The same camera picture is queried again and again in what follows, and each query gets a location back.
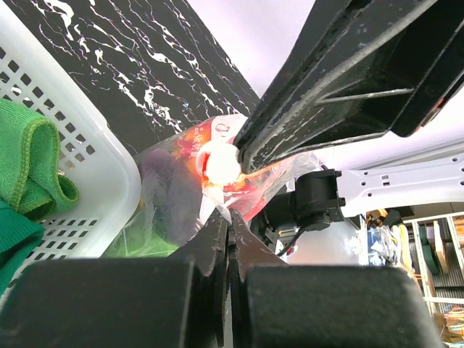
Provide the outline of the clear zip top bag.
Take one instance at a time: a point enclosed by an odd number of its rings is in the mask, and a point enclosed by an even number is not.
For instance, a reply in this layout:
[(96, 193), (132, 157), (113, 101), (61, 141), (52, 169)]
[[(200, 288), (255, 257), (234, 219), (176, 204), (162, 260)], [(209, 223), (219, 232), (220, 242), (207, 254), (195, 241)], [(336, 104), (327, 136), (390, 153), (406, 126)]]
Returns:
[(311, 152), (244, 174), (233, 141), (241, 114), (211, 117), (136, 155), (141, 198), (105, 257), (166, 257), (189, 241), (214, 210), (249, 222), (291, 179), (316, 170)]

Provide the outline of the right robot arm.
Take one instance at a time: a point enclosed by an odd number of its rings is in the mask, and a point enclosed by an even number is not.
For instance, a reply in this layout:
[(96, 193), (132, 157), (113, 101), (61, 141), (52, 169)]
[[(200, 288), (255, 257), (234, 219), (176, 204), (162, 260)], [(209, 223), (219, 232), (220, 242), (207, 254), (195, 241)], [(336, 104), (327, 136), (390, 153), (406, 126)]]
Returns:
[[(235, 138), (250, 174), (314, 149), (411, 136), (463, 87), (461, 1), (316, 1)], [(370, 210), (460, 202), (463, 155), (363, 170), (306, 170), (254, 232), (323, 230)]]

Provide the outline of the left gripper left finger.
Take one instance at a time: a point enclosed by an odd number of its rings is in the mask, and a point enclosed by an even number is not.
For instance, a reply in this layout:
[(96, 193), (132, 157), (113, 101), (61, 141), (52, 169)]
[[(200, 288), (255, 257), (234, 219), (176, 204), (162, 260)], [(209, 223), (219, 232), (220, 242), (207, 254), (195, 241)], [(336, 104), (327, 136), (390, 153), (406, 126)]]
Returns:
[(214, 210), (198, 233), (172, 257), (193, 262), (186, 347), (223, 347), (228, 270), (228, 221)]

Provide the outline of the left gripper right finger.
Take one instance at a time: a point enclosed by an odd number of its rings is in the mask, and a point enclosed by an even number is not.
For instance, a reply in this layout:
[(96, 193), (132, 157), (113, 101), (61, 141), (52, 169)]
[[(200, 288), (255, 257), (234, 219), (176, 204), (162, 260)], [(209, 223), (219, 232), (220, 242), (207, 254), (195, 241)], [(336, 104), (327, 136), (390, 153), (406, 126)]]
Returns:
[(231, 292), (233, 345), (252, 346), (252, 291), (248, 275), (256, 266), (275, 267), (287, 264), (249, 229), (238, 210), (231, 209), (228, 228), (228, 277)]

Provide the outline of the purple fake eggplant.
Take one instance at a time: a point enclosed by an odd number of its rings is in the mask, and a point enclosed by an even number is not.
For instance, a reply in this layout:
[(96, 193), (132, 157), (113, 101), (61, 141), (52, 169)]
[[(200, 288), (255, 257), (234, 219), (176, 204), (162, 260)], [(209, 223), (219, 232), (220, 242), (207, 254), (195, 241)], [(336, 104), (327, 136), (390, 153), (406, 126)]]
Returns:
[(145, 227), (170, 244), (185, 244), (200, 228), (199, 178), (163, 148), (145, 153), (138, 166)]

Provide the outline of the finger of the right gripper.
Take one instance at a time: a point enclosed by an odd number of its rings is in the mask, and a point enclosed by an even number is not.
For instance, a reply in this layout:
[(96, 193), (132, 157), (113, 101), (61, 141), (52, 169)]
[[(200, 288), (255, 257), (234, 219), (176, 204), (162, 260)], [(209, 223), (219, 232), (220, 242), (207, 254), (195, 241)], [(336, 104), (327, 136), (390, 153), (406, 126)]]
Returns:
[(433, 2), (316, 101), (298, 144), (277, 136), (256, 152), (239, 149), (243, 172), (388, 132), (408, 137), (431, 122), (463, 87), (463, 3)]
[(287, 61), (235, 139), (256, 152), (277, 136), (305, 138), (316, 101), (433, 1), (316, 1)]

